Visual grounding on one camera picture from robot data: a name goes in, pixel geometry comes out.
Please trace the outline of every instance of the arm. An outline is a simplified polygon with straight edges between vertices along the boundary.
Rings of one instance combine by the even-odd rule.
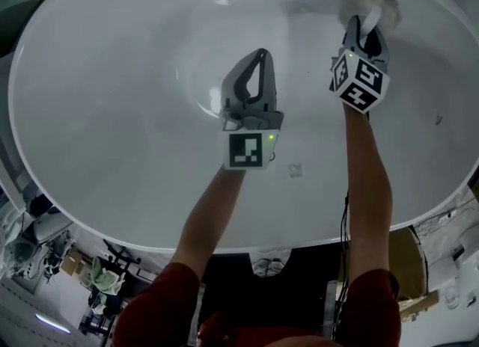
[[[344,106],[350,184],[350,289],[337,341],[344,347],[398,347],[397,282],[389,273],[391,186],[366,116]]]
[[[350,187],[350,282],[376,269],[389,270],[392,193],[367,117],[349,106],[346,116]]]
[[[219,170],[189,215],[171,263],[121,313],[115,347],[186,344],[201,277],[230,220],[244,176],[244,171]]]
[[[186,221],[172,262],[190,267],[203,277],[213,251],[233,213],[245,171],[221,167]]]

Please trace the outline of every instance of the fiducial marker cube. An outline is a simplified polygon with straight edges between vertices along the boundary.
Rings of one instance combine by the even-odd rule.
[[[362,114],[378,105],[388,90],[389,76],[350,50],[344,51],[332,72],[335,95]]]
[[[279,130],[236,130],[219,133],[223,163],[227,170],[266,169],[274,158]]]

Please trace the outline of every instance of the cable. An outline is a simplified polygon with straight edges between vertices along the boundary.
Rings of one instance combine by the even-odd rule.
[[[49,254],[50,251],[51,251],[51,250],[50,250],[50,247],[49,247],[48,250],[46,251],[45,255],[40,259],[40,261],[39,261],[39,263],[38,263],[37,273],[36,273],[33,277],[30,277],[30,276],[28,275],[28,273],[27,273],[27,278],[28,278],[28,279],[35,279],[35,278],[38,276],[38,273],[40,273],[40,267],[41,267],[41,265],[42,265],[42,262],[43,262],[43,260],[46,258],[46,256]]]
[[[18,239],[21,239],[23,236],[23,220],[25,219],[25,212],[22,213],[22,227],[20,228],[20,237],[17,237]],[[18,262],[16,261],[16,249],[18,248],[18,245],[15,245],[15,249],[13,250],[13,260],[15,261],[15,273],[18,272]]]
[[[333,324],[332,329],[332,339],[336,338],[338,325],[339,325],[339,316],[341,314],[341,308],[346,300],[346,293],[349,287],[349,279],[347,277],[347,251],[350,249],[350,238],[347,234],[347,210],[350,204],[350,193],[347,192],[346,198],[344,199],[344,211],[343,217],[341,219],[341,260],[343,263],[343,286],[341,287],[341,293],[338,300],[336,301],[335,309],[335,323]]]
[[[476,197],[471,198],[470,200],[468,200],[466,203],[463,203],[463,204],[462,204],[461,206],[459,206],[459,207],[455,207],[455,208],[453,208],[453,209],[450,209],[450,210],[448,210],[447,212],[440,212],[439,214],[435,214],[435,215],[433,215],[433,216],[431,216],[431,217],[429,217],[429,218],[424,219],[423,221],[421,221],[421,222],[419,222],[419,223],[417,223],[417,224],[413,224],[413,226],[414,226],[414,227],[417,227],[417,226],[422,225],[424,222],[429,221],[430,219],[434,219],[434,218],[440,217],[441,215],[451,214],[454,210],[462,209],[465,205],[471,203],[473,200],[476,200]]]
[[[472,207],[469,207],[468,209],[464,210],[462,213],[465,213],[465,212],[467,212],[468,210],[474,210],[474,211],[476,211],[476,212],[478,211],[478,210],[476,210],[476,209],[473,209]],[[450,223],[452,223],[452,222],[454,221],[454,219],[456,219],[456,218],[457,218],[457,215],[455,215],[454,217],[449,218],[449,222],[443,224],[442,226],[438,227],[437,229],[434,229],[434,230],[432,230],[432,231],[427,232],[427,234],[425,234],[425,235],[422,234],[422,236],[425,237],[425,236],[430,236],[431,234],[434,234],[436,231],[441,230],[441,229],[443,229],[444,227],[448,226],[448,225],[449,225]]]

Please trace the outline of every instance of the red sleeve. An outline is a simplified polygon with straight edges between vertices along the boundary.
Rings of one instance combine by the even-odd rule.
[[[401,335],[399,286],[386,270],[363,274],[343,305],[337,342],[343,347],[398,347]]]
[[[200,282],[188,266],[167,265],[120,314],[114,347],[174,346],[188,341]]]

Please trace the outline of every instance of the red shirt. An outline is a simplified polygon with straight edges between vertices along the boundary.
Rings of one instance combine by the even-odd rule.
[[[370,271],[353,282],[341,313],[336,342],[343,347],[399,346],[397,284],[391,282],[395,279],[384,270]],[[113,346],[185,345],[199,287],[200,281],[189,267],[180,263],[166,266],[120,315]],[[199,339],[202,347],[260,347],[286,337],[310,334],[291,327],[239,327],[228,314],[217,313],[203,323]]]

